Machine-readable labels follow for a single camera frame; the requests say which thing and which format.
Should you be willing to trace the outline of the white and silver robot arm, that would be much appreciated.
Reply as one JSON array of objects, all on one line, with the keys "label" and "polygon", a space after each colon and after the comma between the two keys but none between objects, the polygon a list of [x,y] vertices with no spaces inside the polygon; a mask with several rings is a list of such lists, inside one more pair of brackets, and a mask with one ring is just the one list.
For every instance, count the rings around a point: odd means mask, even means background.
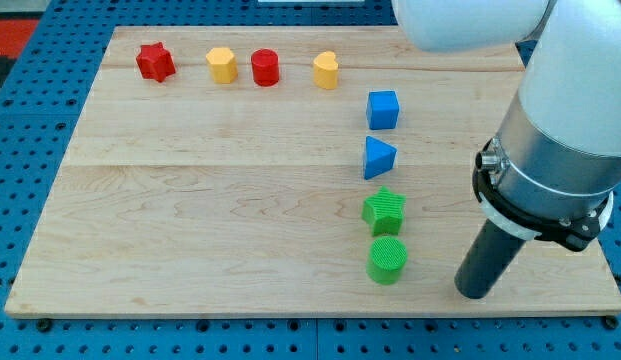
[{"label": "white and silver robot arm", "polygon": [[452,52],[532,40],[522,82],[472,175],[485,223],[455,276],[484,297],[525,243],[580,252],[621,181],[621,0],[394,0],[413,44]]}]

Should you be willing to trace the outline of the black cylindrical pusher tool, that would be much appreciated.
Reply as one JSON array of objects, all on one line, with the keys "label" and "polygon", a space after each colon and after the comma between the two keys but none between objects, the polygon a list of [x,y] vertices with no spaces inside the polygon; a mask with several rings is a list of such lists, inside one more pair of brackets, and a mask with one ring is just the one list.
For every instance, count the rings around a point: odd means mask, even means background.
[{"label": "black cylindrical pusher tool", "polygon": [[470,299],[485,297],[524,245],[486,220],[454,277],[457,290]]}]

